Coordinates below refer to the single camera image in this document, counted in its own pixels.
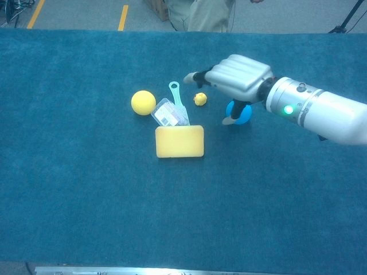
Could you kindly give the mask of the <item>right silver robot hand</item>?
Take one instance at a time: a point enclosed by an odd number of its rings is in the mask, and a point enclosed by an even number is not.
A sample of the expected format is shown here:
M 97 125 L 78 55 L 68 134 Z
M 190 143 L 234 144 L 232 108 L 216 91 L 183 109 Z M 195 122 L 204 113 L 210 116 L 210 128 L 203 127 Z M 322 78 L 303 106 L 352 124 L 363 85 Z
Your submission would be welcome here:
M 188 73 L 184 83 L 214 87 L 233 100 L 231 114 L 222 120 L 223 125 L 238 121 L 242 111 L 249 105 L 264 100 L 264 86 L 271 85 L 275 76 L 271 67 L 254 59 L 231 54 L 208 70 Z

